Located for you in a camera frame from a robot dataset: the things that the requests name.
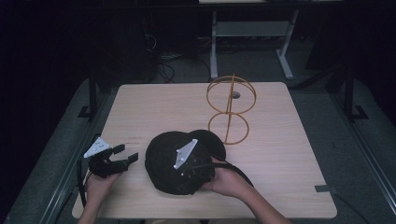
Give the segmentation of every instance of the gray floor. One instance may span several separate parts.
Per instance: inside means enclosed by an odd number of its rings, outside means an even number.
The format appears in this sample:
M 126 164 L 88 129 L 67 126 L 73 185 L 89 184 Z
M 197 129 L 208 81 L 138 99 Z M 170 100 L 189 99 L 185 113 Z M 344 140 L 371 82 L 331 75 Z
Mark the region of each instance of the gray floor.
M 235 74 L 251 82 L 279 81 L 293 86 L 317 72 L 304 69 L 312 43 L 295 41 L 290 44 L 287 54 L 295 78 L 285 79 L 276 58 L 275 48 L 278 45 L 278 42 L 271 42 L 262 46 L 260 50 L 247 46 L 245 50 L 233 54 L 219 54 L 219 74 Z M 201 54 L 200 59 L 201 61 L 179 59 L 167 63 L 175 70 L 174 82 L 207 82 L 209 74 L 203 62 L 208 64 L 208 53 Z M 355 82 L 354 104 L 361 105 L 369 119 L 357 120 L 354 124 L 349 123 L 339 105 L 342 93 L 336 95 L 327 93 L 324 90 L 326 82 L 327 78 L 323 78 L 302 91 L 290 91 L 323 176 L 327 184 L 336 188 L 339 194 L 359 210 L 370 223 L 396 223 L 396 216 L 377 185 L 363 157 L 361 143 L 356 138 L 357 130 L 375 154 L 389 181 L 395 186 L 396 129 L 377 107 L 371 93 L 359 81 Z M 163 83 L 163 78 L 157 76 L 153 83 Z M 93 136 L 102 131 L 116 93 L 117 88 L 111 93 L 99 93 L 99 113 L 94 120 L 88 122 L 88 119 L 77 118 L 80 109 L 89 103 L 88 82 L 81 84 L 12 207 L 7 223 L 77 222 L 71 215 L 77 198 L 75 190 L 70 194 L 65 192 L 61 197 L 64 207 L 51 210 L 49 204 L 53 204 L 53 200 L 56 199 L 53 195 L 60 193 L 58 191 L 63 184 L 63 177 L 70 176 L 71 183 L 68 184 L 76 185 L 75 173 L 66 174 L 65 170 L 75 166 L 74 155 L 81 153 Z M 334 203 L 338 214 L 333 219 L 294 219 L 293 222 L 364 223 L 338 198 L 334 197 Z M 138 223 L 138 221 L 99 219 L 98 223 Z

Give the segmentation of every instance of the black cable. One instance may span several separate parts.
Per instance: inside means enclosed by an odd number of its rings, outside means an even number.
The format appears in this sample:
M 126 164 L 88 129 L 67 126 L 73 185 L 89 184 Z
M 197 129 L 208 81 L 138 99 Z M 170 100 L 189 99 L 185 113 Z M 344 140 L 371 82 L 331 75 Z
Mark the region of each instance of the black cable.
M 209 52 L 210 49 L 212 48 L 212 40 L 210 37 L 207 38 L 207 40 L 205 42 L 203 42 L 203 44 L 198 43 L 197 45 L 197 49 L 199 53 L 206 53 Z
M 85 204 L 87 203 L 87 198 L 85 197 L 85 188 L 84 185 L 82 183 L 82 165 L 81 165 L 81 161 L 82 161 L 82 156 L 83 154 L 81 154 L 81 156 L 78 158 L 77 161 L 77 181 L 78 181 L 78 191 L 79 191 L 79 196 L 81 198 L 81 202 L 82 202 L 82 206 L 85 208 Z
M 217 163 L 217 162 L 213 162 L 213 163 L 206 163 L 206 164 L 201 164 L 201 165 L 196 165 L 190 168 L 187 168 L 186 170 L 183 171 L 183 175 L 187 175 L 189 172 L 192 172 L 193 170 L 196 169 L 201 169 L 201 168 L 207 168 L 207 167 L 213 167 L 213 168 L 225 168 L 225 169 L 229 169 L 232 170 L 234 172 L 236 172 L 237 174 L 239 174 L 240 176 L 242 176 L 248 183 L 250 186 L 253 186 L 253 183 L 250 181 L 250 179 L 248 178 L 247 175 L 245 175 L 244 172 L 242 172 L 238 167 L 230 164 L 229 162 L 227 162 L 224 159 L 221 159 L 217 156 L 211 155 L 212 157 L 214 157 L 215 159 L 219 160 L 219 161 L 224 161 L 226 163 Z
M 160 63 L 159 65 L 163 69 L 162 71 L 160 69 L 158 70 L 158 72 L 160 73 L 160 76 L 163 78 L 163 81 L 165 83 L 173 82 L 173 78 L 175 77 L 175 69 L 168 64 Z M 166 73 L 165 67 L 167 67 L 171 70 L 172 74 L 170 77 Z
M 207 65 L 207 63 L 204 62 L 204 60 L 202 60 L 202 59 L 196 59 L 196 61 L 198 61 L 198 62 L 200 62 L 200 63 L 203 63 L 204 66 L 206 67 L 207 73 L 209 74 L 209 79 L 207 80 L 207 82 L 210 83 L 210 81 L 211 81 L 211 79 L 212 79 L 212 76 L 210 76 L 210 68 L 209 68 L 209 65 Z
M 91 177 L 92 174 L 93 174 L 93 172 L 90 172 L 90 173 L 88 174 L 87 178 L 85 178 L 84 188 L 87 187 L 88 179 Z
M 339 195 L 338 193 L 334 193 L 333 195 L 335 197 L 337 197 L 341 202 L 346 204 L 350 209 L 352 209 L 359 217 L 361 217 L 361 219 L 363 219 L 363 221 L 366 224 L 370 224 L 370 222 L 367 220 L 367 218 L 364 217 L 364 215 L 361 212 L 359 212 L 351 203 L 349 203 L 347 200 L 345 200 L 343 197 L 341 197 L 341 195 Z
M 235 38 L 232 37 L 227 38 L 227 40 L 219 38 L 216 42 L 217 42 L 216 52 L 218 54 L 235 54 L 248 49 L 248 44 L 247 44 L 248 40 L 244 39 L 244 41 L 241 41 L 240 37 L 237 37 L 236 41 Z M 241 49 L 235 49 L 235 47 L 239 47 L 242 45 L 245 45 L 245 47 Z

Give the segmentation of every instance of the human hand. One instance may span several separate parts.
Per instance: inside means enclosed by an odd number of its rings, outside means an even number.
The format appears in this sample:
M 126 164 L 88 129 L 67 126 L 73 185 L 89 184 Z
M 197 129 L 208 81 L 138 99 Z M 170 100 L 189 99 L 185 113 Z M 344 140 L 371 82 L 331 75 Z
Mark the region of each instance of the human hand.
M 225 163 L 212 158 L 215 163 Z M 247 191 L 254 189 L 237 172 L 226 168 L 215 168 L 215 177 L 202 185 L 201 189 L 211 190 L 224 196 L 241 199 Z
M 96 203 L 101 203 L 121 175 L 122 173 L 119 173 L 102 178 L 91 174 L 87 180 L 87 202 L 95 201 Z
M 102 202 L 110 193 L 111 187 L 121 174 L 110 175 L 102 178 L 91 174 L 87 180 L 87 203 L 78 220 L 78 224 L 93 224 L 102 206 Z

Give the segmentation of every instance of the forearm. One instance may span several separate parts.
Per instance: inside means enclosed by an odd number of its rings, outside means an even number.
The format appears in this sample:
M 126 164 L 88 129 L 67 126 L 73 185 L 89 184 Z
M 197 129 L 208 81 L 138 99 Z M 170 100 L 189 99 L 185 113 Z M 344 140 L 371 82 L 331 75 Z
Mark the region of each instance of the forearm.
M 251 188 L 241 197 L 241 200 L 248 206 L 254 216 L 261 224 L 264 223 L 290 223 L 271 204 L 269 204 L 260 193 Z
M 78 224 L 93 224 L 96 221 L 96 217 L 99 213 L 101 203 L 90 203 L 87 202 L 81 217 L 78 220 Z

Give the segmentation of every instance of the dark background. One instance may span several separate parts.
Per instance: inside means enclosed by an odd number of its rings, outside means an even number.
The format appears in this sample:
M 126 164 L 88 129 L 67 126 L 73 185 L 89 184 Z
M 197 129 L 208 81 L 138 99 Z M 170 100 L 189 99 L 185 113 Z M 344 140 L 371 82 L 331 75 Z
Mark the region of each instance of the dark background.
M 194 40 L 210 33 L 205 27 L 211 19 L 210 13 L 181 20 L 186 15 L 162 12 L 154 14 L 159 22 L 153 28 L 142 22 L 144 14 L 81 13 L 82 5 L 96 2 L 0 4 L 1 222 L 89 74 L 96 75 L 101 91 L 122 83 L 147 83 L 157 59 L 145 50 L 145 29 L 156 33 L 164 49 L 193 55 Z M 307 66 L 322 70 L 337 62 L 347 64 L 396 124 L 395 22 L 390 1 L 346 4 L 325 14 L 308 8 L 301 11 L 293 37 L 317 37 Z M 185 27 L 183 35 L 178 25 Z

